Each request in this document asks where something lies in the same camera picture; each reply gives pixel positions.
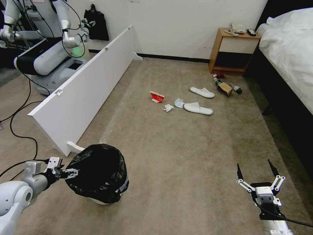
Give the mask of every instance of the bed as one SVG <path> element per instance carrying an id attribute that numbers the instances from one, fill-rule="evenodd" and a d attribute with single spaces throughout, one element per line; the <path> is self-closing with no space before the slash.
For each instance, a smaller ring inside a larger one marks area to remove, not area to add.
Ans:
<path id="1" fill-rule="evenodd" d="M 305 9 L 312 7 L 304 0 L 268 0 L 256 27 L 260 46 L 246 76 L 256 78 L 313 180 L 313 9 Z"/>

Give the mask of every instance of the white slipper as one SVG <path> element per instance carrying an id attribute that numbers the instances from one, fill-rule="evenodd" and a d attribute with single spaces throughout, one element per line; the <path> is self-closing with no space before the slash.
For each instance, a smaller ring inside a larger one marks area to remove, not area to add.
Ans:
<path id="1" fill-rule="evenodd" d="M 198 102 L 185 103 L 184 109 L 189 111 L 189 112 L 200 113 L 200 114 L 204 114 L 204 115 L 211 115 L 213 113 L 212 109 L 200 107 Z"/>
<path id="2" fill-rule="evenodd" d="M 214 93 L 208 91 L 205 87 L 202 88 L 202 89 L 191 87 L 189 90 L 191 92 L 196 93 L 198 95 L 201 95 L 201 96 L 203 96 L 205 98 L 213 98 L 215 96 Z"/>

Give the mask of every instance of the nightstand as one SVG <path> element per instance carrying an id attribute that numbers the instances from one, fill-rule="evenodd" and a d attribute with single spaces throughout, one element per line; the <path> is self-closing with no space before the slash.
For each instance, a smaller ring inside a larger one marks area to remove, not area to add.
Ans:
<path id="1" fill-rule="evenodd" d="M 210 73 L 225 73 L 243 76 L 261 36 L 248 33 L 233 36 L 225 33 L 227 28 L 219 28 L 212 49 L 209 69 Z"/>

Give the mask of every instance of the beige carpet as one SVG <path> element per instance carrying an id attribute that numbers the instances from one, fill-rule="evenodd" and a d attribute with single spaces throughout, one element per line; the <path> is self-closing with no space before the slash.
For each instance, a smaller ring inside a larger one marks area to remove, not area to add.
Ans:
<path id="1" fill-rule="evenodd" d="M 130 178 L 122 199 L 100 206 L 74 194 L 59 181 L 23 212 L 16 234 L 261 235 L 259 209 L 236 184 L 236 164 L 240 164 L 247 182 L 272 181 L 268 158 L 287 178 L 278 195 L 284 205 L 281 211 L 311 223 L 310 211 L 303 202 L 305 192 L 296 190 L 251 92 L 255 82 L 241 77 L 229 77 L 227 81 L 235 82 L 243 93 L 233 93 L 229 98 L 219 93 L 207 64 L 133 61 L 78 142 L 83 147 L 106 143 L 120 149 Z M 189 91 L 191 86 L 206 87 L 216 96 L 200 97 Z M 150 90 L 165 95 L 164 102 L 153 103 Z M 23 77 L 0 87 L 0 118 L 11 114 L 27 92 Z M 199 102 L 214 113 L 205 116 L 178 108 L 164 112 L 164 105 L 173 105 L 178 97 Z M 34 91 L 31 101 L 41 98 Z M 31 109 L 17 115 L 14 130 L 38 140 L 38 158 L 61 156 L 26 116 Z M 15 138 L 8 125 L 5 122 L 5 129 L 0 131 L 0 171 L 34 155 L 34 143 Z M 0 182 L 18 171 L 10 171 Z M 312 190 L 311 183 L 303 184 Z M 313 233 L 299 225 L 290 224 L 290 228 L 295 235 Z"/>

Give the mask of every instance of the black bag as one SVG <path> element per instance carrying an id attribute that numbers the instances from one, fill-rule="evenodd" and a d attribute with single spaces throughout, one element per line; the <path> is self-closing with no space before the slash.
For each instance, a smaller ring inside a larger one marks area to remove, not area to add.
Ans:
<path id="1" fill-rule="evenodd" d="M 91 4 L 90 10 L 85 10 L 84 18 L 89 24 L 89 38 L 109 41 L 107 24 L 104 19 L 104 14 L 96 10 L 94 4 Z"/>
<path id="2" fill-rule="evenodd" d="M 67 169 L 78 170 L 78 176 L 65 180 L 78 195 L 103 203 L 115 203 L 128 188 L 126 164 L 121 152 L 107 144 L 90 145 L 77 154 Z"/>

